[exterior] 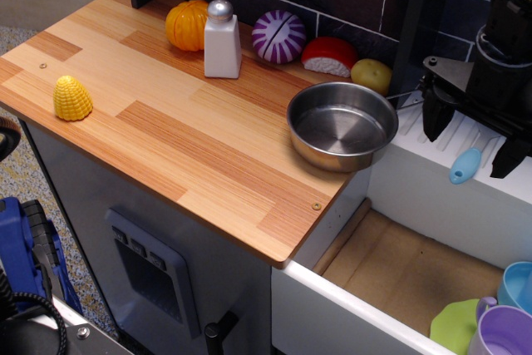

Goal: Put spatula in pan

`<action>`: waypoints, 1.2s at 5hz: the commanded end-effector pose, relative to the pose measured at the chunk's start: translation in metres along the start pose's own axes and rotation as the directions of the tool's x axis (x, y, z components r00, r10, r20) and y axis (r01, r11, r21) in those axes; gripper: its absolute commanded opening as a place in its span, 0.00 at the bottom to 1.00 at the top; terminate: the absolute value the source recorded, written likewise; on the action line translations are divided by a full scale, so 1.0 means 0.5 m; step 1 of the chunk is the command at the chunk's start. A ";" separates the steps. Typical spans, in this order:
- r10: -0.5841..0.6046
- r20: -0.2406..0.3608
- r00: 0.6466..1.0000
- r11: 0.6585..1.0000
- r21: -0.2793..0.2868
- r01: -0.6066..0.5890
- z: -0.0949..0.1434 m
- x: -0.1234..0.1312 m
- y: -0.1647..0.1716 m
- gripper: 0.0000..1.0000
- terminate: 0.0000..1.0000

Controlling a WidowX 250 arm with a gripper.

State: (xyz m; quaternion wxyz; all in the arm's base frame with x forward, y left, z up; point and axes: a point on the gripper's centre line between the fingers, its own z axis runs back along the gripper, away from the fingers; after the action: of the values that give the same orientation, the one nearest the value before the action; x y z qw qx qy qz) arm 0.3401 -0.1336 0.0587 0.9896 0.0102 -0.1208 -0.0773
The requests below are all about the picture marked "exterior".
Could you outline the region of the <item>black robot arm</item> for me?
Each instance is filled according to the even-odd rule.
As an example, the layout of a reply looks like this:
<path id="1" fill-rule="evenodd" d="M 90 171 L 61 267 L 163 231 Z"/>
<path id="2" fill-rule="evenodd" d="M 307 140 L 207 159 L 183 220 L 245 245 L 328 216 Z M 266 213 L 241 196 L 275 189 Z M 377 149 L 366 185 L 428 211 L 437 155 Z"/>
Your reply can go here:
<path id="1" fill-rule="evenodd" d="M 473 62 L 425 58 L 423 129 L 435 141 L 459 111 L 501 134 L 490 175 L 503 179 L 531 155 L 531 0 L 490 0 L 475 50 Z"/>

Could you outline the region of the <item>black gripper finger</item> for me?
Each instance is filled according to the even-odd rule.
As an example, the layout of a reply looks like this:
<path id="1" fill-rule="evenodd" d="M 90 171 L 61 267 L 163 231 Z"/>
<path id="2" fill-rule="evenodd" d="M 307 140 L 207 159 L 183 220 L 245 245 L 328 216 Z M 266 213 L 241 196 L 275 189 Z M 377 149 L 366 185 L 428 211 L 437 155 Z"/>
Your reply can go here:
<path id="1" fill-rule="evenodd" d="M 437 87 L 426 89 L 423 98 L 423 131 L 429 141 L 433 142 L 450 124 L 457 101 L 455 97 Z"/>
<path id="2" fill-rule="evenodd" d="M 492 161 L 490 177 L 504 179 L 527 156 L 531 156 L 531 144 L 529 142 L 520 139 L 506 139 Z"/>

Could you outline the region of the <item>black metal gripper body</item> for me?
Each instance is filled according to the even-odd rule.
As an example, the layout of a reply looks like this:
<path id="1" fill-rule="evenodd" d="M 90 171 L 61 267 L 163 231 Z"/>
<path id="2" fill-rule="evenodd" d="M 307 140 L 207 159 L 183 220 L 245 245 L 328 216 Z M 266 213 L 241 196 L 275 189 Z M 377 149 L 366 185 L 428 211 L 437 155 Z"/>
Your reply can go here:
<path id="1" fill-rule="evenodd" d="M 479 57 L 460 62 L 427 57 L 422 95 L 437 87 L 456 98 L 455 112 L 468 116 L 506 139 L 531 144 L 531 64 L 512 65 Z"/>

